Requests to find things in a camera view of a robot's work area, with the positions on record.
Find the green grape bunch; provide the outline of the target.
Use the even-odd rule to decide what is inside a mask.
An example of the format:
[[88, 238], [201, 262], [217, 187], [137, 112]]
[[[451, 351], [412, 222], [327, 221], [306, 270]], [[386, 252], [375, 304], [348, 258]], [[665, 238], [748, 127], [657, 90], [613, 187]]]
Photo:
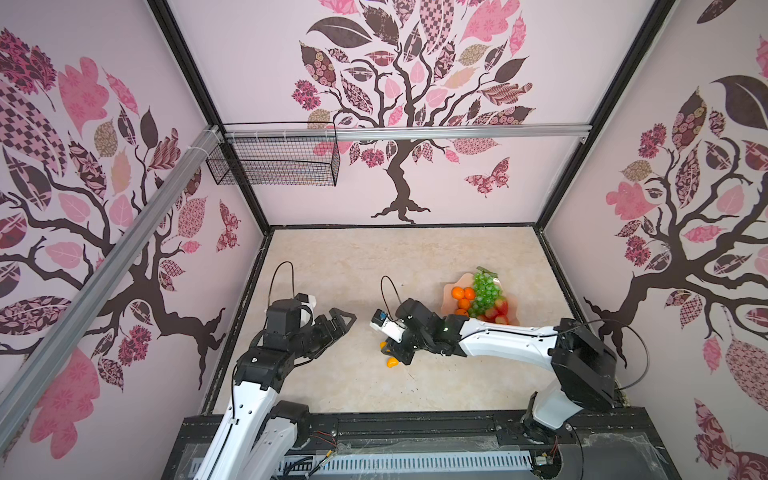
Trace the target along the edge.
[[475, 292], [475, 298], [470, 301], [469, 313], [472, 317], [483, 315], [502, 296], [498, 274], [484, 267], [478, 267], [474, 273], [472, 288]]

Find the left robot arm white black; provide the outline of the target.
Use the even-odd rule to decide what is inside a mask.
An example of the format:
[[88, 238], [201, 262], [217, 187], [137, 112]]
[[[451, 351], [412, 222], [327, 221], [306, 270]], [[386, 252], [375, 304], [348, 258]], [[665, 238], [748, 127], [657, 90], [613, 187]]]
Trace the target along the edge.
[[316, 299], [298, 294], [273, 302], [264, 328], [236, 362], [231, 398], [196, 479], [269, 479], [289, 450], [309, 437], [309, 408], [279, 393], [299, 365], [319, 358], [357, 317], [338, 308], [314, 314]]

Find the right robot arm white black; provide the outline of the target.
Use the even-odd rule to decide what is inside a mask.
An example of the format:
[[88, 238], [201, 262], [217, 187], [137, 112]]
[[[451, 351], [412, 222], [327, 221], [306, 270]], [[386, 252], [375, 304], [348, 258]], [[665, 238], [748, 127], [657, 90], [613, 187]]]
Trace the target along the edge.
[[531, 395], [514, 427], [531, 443], [552, 442], [583, 410], [605, 413], [617, 405], [617, 355], [574, 319], [544, 327], [499, 325], [466, 315], [440, 317], [408, 299], [395, 315], [377, 310], [370, 326], [387, 337], [381, 352], [404, 365], [425, 351], [444, 357], [498, 357], [552, 372], [555, 379]]

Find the pink petal-shaped fruit bowl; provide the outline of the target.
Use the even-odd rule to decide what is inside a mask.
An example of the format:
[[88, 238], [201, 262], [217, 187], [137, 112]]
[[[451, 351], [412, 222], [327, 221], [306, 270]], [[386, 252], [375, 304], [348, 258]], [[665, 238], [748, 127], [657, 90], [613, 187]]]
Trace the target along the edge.
[[[458, 281], [456, 281], [454, 283], [451, 283], [451, 284], [446, 284], [444, 286], [444, 290], [443, 290], [443, 303], [442, 303], [442, 306], [441, 306], [441, 315], [442, 316], [445, 316], [445, 315], [448, 315], [448, 314], [455, 314], [454, 313], [455, 310], [460, 309], [458, 307], [458, 301], [459, 300], [456, 300], [456, 299], [454, 299], [452, 297], [451, 290], [454, 287], [461, 287], [463, 289], [465, 289], [467, 287], [471, 287], [472, 288], [473, 276], [474, 276], [474, 273], [465, 273], [464, 275], [462, 275], [460, 277], [460, 279]], [[508, 317], [508, 319], [510, 321], [510, 326], [519, 326], [520, 325], [520, 320], [518, 319], [518, 315], [517, 315], [517, 308], [518, 308], [517, 299], [513, 295], [511, 295], [511, 294], [507, 294], [504, 291], [503, 287], [502, 287], [502, 296], [501, 297], [505, 297], [508, 300], [508, 302], [509, 302], [509, 312], [508, 312], [507, 317]], [[468, 316], [469, 318], [474, 318], [474, 319], [477, 319], [479, 321], [485, 322], [485, 321], [480, 319], [481, 315], [478, 316], [478, 317], [472, 317], [470, 315], [470, 313], [469, 313], [469, 310], [470, 310], [470, 308], [467, 310], [468, 314], [469, 314], [469, 316]]]

